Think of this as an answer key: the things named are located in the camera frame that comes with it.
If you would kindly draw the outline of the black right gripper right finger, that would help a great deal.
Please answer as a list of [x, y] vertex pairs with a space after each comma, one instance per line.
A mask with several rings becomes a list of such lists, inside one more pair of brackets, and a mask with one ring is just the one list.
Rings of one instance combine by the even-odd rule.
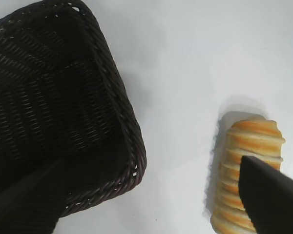
[[238, 189], [257, 233], [293, 234], [291, 178], [253, 156], [243, 156]]

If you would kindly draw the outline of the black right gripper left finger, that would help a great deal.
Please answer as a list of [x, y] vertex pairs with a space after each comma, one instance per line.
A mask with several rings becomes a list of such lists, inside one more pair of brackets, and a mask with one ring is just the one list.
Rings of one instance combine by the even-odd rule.
[[0, 234], [51, 234], [65, 209], [64, 160], [52, 161], [0, 191]]

